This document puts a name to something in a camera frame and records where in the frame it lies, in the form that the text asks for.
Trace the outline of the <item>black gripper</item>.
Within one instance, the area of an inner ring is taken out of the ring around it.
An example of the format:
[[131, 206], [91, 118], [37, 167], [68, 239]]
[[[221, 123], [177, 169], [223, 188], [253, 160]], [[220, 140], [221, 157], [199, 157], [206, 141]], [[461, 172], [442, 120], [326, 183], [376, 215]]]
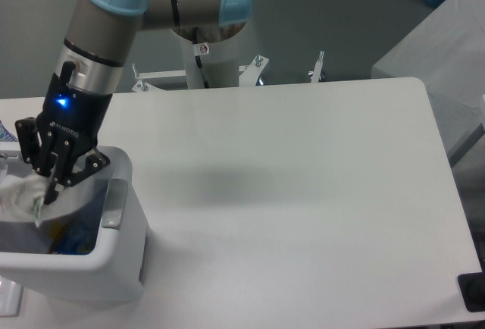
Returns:
[[[93, 148], [98, 144], [111, 98], [111, 94], [98, 95], [62, 85], [60, 77], [53, 74], [37, 118], [15, 121], [23, 161], [43, 177], [50, 177], [55, 165], [45, 205], [58, 198], [57, 185], [73, 187], [110, 165], [109, 157]], [[87, 152], [83, 168], [75, 170], [77, 159]], [[52, 153], [58, 154], [56, 161]]]

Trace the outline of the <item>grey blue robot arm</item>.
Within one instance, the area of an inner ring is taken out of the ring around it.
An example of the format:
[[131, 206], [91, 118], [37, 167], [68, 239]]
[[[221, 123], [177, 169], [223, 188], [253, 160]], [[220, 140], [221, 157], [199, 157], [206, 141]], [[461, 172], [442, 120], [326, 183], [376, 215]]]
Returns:
[[48, 179], [45, 204], [109, 165], [98, 133], [138, 31], [228, 27], [251, 13], [252, 0], [77, 0], [42, 110], [15, 124], [23, 160]]

